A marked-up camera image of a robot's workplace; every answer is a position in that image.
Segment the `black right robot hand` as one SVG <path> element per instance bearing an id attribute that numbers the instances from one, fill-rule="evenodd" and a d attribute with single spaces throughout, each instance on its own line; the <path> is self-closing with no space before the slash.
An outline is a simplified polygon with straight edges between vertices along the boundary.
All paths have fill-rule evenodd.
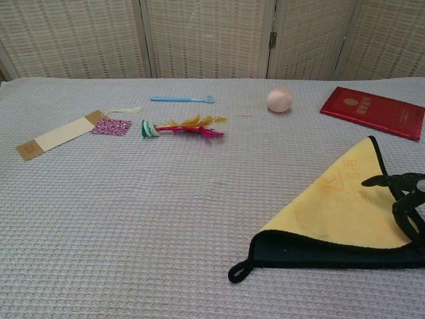
<path id="1" fill-rule="evenodd" d="M 413 242 L 420 241 L 420 231 L 412 226 L 409 213 L 424 204 L 424 174 L 404 173 L 400 175 L 376 175 L 361 182 L 362 186 L 394 187 L 396 190 L 406 192 L 400 199 L 392 204 L 392 214 L 396 224 L 403 233 Z"/>

